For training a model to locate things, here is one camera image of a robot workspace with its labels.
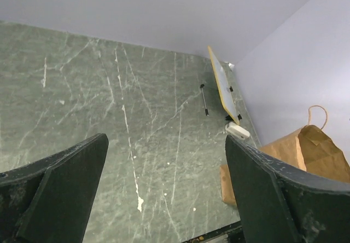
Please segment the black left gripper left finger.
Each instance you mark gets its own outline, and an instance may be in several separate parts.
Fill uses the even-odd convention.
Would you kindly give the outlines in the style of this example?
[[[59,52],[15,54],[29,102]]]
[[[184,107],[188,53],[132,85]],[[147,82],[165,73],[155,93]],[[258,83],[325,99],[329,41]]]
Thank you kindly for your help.
[[[96,134],[1,173],[1,242],[82,242],[108,145]]]

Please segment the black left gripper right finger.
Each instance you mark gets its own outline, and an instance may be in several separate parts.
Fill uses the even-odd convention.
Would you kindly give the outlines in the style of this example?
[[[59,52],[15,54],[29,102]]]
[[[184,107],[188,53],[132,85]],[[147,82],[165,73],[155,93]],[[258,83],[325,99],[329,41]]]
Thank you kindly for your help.
[[[229,135],[226,161],[246,242],[349,242],[349,184]]]

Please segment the brown paper bag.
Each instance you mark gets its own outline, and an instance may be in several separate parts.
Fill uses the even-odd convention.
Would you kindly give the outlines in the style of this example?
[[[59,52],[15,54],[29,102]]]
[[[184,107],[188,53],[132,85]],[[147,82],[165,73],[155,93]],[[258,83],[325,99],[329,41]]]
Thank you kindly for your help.
[[[306,126],[260,147],[259,151],[311,174],[349,183],[349,164],[343,151],[322,127],[311,124],[314,107],[308,109]]]

